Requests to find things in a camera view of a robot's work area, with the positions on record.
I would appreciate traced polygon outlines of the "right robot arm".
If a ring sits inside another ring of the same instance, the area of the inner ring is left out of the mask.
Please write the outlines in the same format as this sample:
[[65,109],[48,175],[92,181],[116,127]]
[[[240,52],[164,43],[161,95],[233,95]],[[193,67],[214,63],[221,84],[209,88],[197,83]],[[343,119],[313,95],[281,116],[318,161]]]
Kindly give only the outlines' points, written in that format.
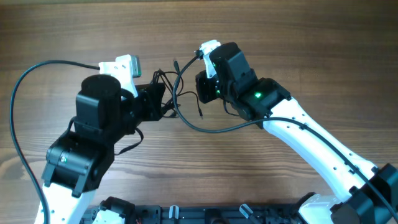
[[284,87],[258,78],[234,42],[201,44],[205,63],[196,77],[203,103],[222,99],[238,116],[254,121],[290,146],[311,165],[332,190],[310,193],[298,204],[306,223],[386,223],[397,217],[397,169],[378,168],[359,156],[312,119]]

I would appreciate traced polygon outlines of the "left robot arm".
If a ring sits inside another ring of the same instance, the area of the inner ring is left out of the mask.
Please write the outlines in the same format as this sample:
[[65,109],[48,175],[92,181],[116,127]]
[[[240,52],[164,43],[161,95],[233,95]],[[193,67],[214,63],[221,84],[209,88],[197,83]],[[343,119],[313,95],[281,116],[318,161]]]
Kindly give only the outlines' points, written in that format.
[[163,83],[138,86],[133,95],[111,75],[92,75],[81,83],[76,115],[49,147],[42,174],[46,202],[36,223],[79,223],[101,179],[117,155],[115,144],[139,131],[143,121],[162,117]]

